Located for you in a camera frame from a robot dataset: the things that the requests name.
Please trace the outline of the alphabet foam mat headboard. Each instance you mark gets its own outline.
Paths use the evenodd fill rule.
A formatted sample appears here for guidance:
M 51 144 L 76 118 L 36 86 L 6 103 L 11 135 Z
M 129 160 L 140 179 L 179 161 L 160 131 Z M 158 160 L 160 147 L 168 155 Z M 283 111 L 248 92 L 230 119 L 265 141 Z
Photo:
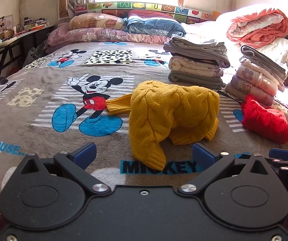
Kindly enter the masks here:
M 220 16 L 220 13 L 217 11 L 207 13 L 181 6 L 147 2 L 100 2 L 74 6 L 75 16 L 84 13 L 103 13 L 125 18 L 128 17 L 131 10 L 162 12 L 175 18 L 178 22 L 186 24 L 215 21 Z

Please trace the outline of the coral pink rolled quilt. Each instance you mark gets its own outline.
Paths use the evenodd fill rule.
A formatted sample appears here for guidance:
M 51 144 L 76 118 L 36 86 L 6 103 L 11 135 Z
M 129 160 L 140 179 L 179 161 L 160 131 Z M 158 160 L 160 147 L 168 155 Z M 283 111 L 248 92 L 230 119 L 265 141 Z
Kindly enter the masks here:
M 226 37 L 235 44 L 260 48 L 288 34 L 288 18 L 277 8 L 245 7 L 233 11 Z

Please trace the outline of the dark grey folded garment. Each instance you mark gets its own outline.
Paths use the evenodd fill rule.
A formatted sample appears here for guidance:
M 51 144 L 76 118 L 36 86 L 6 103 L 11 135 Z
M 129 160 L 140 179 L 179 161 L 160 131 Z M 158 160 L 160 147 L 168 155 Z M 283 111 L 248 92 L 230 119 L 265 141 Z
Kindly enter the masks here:
M 181 71 L 170 71 L 168 79 L 174 83 L 189 83 L 213 90 L 220 90 L 223 86 L 223 81 L 220 77 L 200 76 Z

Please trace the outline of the yellow knit sweater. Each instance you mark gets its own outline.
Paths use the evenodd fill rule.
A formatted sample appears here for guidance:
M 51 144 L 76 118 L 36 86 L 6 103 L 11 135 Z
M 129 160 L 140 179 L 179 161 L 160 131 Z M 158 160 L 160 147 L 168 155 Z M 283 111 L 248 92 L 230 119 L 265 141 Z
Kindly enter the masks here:
M 129 115 L 133 157 L 162 171 L 166 156 L 160 143 L 173 145 L 211 141 L 218 128 L 219 94 L 199 86 L 144 81 L 131 94 L 106 101 L 111 115 Z

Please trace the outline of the red knit sweater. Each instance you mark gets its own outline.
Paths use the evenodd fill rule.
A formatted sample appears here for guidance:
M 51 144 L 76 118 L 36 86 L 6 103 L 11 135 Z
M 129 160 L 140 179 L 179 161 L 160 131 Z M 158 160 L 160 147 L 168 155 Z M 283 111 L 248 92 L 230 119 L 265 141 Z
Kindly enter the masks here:
M 241 107 L 244 128 L 277 144 L 288 142 L 288 121 L 282 111 L 263 107 L 251 94 L 246 96 Z

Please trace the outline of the floral beige pillow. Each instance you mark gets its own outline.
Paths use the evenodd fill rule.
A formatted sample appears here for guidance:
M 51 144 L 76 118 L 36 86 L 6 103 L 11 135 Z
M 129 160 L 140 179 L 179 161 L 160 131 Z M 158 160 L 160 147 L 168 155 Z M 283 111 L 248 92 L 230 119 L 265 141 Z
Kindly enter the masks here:
M 126 25 L 127 21 L 120 17 L 93 12 L 74 16 L 69 22 L 69 29 L 107 28 L 124 30 Z

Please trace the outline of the pink pastel folded clothes stack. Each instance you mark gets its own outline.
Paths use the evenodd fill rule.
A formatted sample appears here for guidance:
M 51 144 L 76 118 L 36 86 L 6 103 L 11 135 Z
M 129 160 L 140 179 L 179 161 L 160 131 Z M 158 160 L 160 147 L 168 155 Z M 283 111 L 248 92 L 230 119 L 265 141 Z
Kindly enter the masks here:
M 242 45 L 240 51 L 239 66 L 226 92 L 241 101 L 251 95 L 271 106 L 278 91 L 284 92 L 288 86 L 288 39 L 277 38 L 260 48 Z

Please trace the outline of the cream floral folded garment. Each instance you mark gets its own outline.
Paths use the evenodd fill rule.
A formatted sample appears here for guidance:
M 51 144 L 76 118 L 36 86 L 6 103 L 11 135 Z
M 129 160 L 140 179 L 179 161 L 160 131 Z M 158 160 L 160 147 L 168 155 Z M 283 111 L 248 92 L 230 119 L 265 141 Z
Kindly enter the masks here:
M 223 76 L 222 68 L 217 65 L 199 62 L 182 56 L 173 56 L 169 60 L 168 67 L 171 71 L 180 71 L 204 77 Z

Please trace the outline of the purple floral long pillow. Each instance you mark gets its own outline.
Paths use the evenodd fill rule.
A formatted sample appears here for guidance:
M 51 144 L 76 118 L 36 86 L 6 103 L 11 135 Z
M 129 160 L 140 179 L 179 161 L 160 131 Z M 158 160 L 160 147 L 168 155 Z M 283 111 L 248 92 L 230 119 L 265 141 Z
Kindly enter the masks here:
M 78 42 L 137 42 L 144 44 L 164 45 L 169 41 L 162 35 L 133 34 L 107 28 L 69 29 L 69 23 L 61 23 L 47 38 L 44 49 L 47 53 Z

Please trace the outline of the black side desk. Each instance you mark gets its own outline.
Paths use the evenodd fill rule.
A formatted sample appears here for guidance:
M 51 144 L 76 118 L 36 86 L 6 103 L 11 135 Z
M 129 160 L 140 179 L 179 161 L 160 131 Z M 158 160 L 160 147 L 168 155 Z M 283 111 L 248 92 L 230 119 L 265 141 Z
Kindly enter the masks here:
M 54 28 L 55 25 L 48 25 L 0 43 L 0 76 L 6 76 L 9 66 L 21 69 L 30 49 L 47 40 Z

